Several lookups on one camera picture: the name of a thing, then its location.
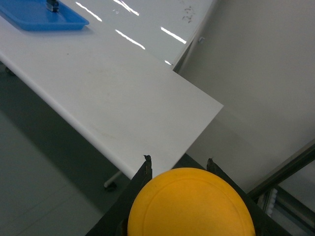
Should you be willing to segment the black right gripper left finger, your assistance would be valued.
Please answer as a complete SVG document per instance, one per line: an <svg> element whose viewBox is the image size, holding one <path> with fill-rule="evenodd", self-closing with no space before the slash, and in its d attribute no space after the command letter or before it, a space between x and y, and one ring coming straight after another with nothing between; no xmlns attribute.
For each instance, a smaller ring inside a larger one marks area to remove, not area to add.
<svg viewBox="0 0 315 236"><path fill-rule="evenodd" d="M126 236L127 221L132 204L142 188L152 179L152 161L145 155L145 162L128 186L105 215L88 231L88 236Z"/></svg>

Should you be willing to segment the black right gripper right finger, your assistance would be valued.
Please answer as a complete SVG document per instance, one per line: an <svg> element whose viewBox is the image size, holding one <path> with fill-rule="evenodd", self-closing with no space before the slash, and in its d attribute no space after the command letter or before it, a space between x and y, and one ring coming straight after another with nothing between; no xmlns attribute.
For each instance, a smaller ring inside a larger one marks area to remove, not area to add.
<svg viewBox="0 0 315 236"><path fill-rule="evenodd" d="M209 158L207 171L222 178L240 195L251 215L257 236L290 236L291 234L269 217L214 161Z"/></svg>

